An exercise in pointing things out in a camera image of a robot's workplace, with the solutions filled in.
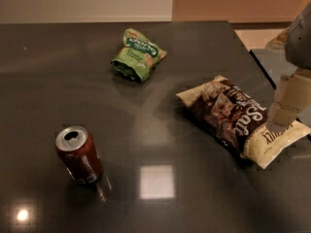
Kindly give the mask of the brown and cream chip bag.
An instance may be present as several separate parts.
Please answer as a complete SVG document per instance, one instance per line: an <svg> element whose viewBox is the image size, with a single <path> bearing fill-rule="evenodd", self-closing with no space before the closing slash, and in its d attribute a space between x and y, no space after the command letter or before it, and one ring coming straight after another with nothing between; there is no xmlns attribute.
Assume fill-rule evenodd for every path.
<svg viewBox="0 0 311 233"><path fill-rule="evenodd" d="M268 110L223 76L177 96L217 141L261 168L310 133L298 121L286 129L272 128L267 124Z"/></svg>

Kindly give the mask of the green chip bag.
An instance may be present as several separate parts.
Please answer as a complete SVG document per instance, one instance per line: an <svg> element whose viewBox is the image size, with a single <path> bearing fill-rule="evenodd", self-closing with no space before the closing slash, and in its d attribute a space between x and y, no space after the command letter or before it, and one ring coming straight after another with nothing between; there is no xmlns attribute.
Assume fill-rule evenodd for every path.
<svg viewBox="0 0 311 233"><path fill-rule="evenodd" d="M123 47L112 60L112 66L132 81L146 81L167 52L132 28L126 29L122 38Z"/></svg>

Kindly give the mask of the red soda can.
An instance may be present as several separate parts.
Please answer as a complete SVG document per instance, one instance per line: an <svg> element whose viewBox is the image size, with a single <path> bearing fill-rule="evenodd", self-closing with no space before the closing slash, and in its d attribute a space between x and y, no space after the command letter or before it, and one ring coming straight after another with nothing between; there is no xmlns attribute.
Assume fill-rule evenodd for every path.
<svg viewBox="0 0 311 233"><path fill-rule="evenodd" d="M75 183L96 192L107 201L111 184L104 171L92 135L82 126L62 129L55 138L55 149Z"/></svg>

